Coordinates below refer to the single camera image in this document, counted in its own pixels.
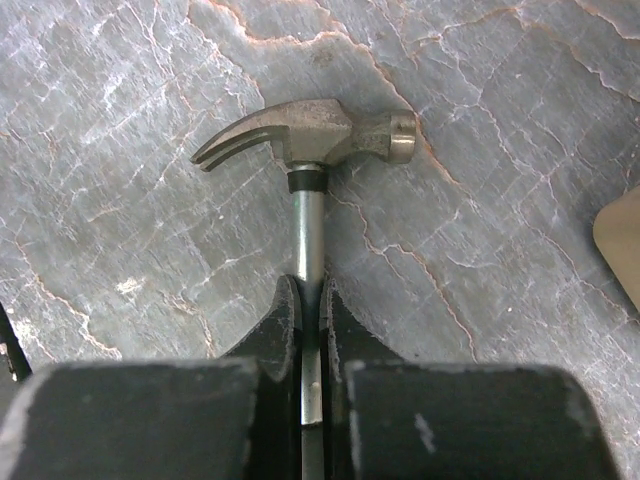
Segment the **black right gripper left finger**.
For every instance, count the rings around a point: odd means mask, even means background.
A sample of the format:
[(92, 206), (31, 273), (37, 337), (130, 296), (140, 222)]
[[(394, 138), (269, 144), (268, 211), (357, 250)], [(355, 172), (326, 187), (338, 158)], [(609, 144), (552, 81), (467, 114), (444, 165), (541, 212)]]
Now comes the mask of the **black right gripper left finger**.
[(1, 426), (5, 479), (296, 479), (300, 298), (292, 277), (226, 355), (34, 373)]

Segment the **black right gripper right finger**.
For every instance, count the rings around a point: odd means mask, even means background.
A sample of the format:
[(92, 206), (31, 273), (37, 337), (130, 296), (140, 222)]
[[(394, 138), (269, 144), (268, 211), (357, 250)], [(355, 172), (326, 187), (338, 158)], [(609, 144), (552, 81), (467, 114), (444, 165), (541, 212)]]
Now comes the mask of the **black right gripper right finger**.
[(551, 365), (427, 363), (387, 347), (334, 281), (320, 307), (332, 479), (616, 479), (582, 385)]

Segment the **black handled claw hammer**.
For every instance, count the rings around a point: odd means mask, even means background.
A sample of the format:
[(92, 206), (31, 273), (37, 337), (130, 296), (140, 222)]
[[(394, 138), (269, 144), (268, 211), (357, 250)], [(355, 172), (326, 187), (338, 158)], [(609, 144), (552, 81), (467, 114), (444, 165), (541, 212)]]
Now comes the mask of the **black handled claw hammer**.
[(358, 116), (336, 99), (279, 104), (250, 114), (214, 135), (191, 161), (210, 172), (232, 156), (270, 141), (288, 169), (293, 200), (293, 277), (301, 297), (301, 349), (296, 389), (301, 476), (323, 479), (324, 423), (320, 304), (325, 275), (324, 199), (328, 171), (363, 154), (406, 164), (416, 145), (416, 115), (391, 110)]

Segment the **tan plastic tool box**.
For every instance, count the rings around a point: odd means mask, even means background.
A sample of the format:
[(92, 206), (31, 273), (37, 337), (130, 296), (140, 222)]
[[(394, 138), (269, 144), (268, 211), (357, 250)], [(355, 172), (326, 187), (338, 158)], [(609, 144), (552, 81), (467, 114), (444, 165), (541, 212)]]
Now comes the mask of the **tan plastic tool box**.
[(597, 214), (593, 239), (636, 309), (639, 309), (639, 187), (624, 193)]

